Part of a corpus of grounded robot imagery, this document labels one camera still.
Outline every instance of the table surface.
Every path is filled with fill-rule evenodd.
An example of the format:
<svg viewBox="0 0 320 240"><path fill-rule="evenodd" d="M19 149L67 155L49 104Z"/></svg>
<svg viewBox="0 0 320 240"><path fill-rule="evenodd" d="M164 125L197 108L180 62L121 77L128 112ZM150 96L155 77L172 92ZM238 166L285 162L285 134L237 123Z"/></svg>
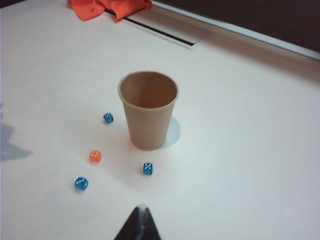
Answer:
<svg viewBox="0 0 320 240"><path fill-rule="evenodd" d="M163 240L320 239L320 62L194 25L209 34L188 47L62 0L1 10L2 240L113 239L140 203ZM130 142L117 93L142 70L180 91L154 151Z"/></svg>

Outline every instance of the dark background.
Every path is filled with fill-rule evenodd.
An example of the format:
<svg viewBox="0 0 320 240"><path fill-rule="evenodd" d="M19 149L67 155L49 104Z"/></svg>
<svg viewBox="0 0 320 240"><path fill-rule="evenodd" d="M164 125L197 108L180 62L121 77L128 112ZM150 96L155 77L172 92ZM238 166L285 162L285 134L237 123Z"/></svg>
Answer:
<svg viewBox="0 0 320 240"><path fill-rule="evenodd" d="M0 9L25 0L0 0Z"/></svg>
<svg viewBox="0 0 320 240"><path fill-rule="evenodd" d="M320 0L158 0L320 53Z"/></svg>

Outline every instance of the blue die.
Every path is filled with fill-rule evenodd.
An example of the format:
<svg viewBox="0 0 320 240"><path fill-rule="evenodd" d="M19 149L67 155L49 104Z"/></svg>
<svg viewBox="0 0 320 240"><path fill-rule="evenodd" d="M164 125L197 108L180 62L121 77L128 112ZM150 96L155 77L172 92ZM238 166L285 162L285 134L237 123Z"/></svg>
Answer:
<svg viewBox="0 0 320 240"><path fill-rule="evenodd" d="M143 164L143 174L144 175L151 175L153 170L153 165L150 162L146 162Z"/></svg>
<svg viewBox="0 0 320 240"><path fill-rule="evenodd" d="M74 182L74 186L76 189L84 191L88 186L88 180L84 177L78 177Z"/></svg>
<svg viewBox="0 0 320 240"><path fill-rule="evenodd" d="M110 124L114 121L114 117L110 112L107 112L105 115L103 115L103 119L107 124Z"/></svg>

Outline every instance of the orange die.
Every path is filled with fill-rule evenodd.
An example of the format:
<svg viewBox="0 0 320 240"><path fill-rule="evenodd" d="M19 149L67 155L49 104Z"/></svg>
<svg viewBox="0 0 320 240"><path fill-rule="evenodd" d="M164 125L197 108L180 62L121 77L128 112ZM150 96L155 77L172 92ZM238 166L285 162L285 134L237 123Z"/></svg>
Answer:
<svg viewBox="0 0 320 240"><path fill-rule="evenodd" d="M99 150L93 150L90 152L90 161L94 163L98 163L101 160L101 152Z"/></svg>

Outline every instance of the die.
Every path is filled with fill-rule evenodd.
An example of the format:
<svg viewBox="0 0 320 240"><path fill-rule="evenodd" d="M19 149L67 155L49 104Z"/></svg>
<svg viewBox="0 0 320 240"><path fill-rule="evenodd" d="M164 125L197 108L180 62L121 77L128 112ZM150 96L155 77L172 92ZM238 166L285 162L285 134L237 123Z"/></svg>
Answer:
<svg viewBox="0 0 320 240"><path fill-rule="evenodd" d="M151 175L153 171L153 165L150 162L146 162L143 164L143 174L144 175Z"/></svg>
<svg viewBox="0 0 320 240"><path fill-rule="evenodd" d="M99 150L93 150L90 152L90 161L94 163L99 163L101 160L102 154Z"/></svg>
<svg viewBox="0 0 320 240"><path fill-rule="evenodd" d="M107 112L105 115L103 115L103 119L107 124L110 124L114 121L114 117L110 112Z"/></svg>
<svg viewBox="0 0 320 240"><path fill-rule="evenodd" d="M85 179L84 177L78 177L75 182L74 182L74 186L76 189L84 191L86 190L87 186L88 186L88 180Z"/></svg>

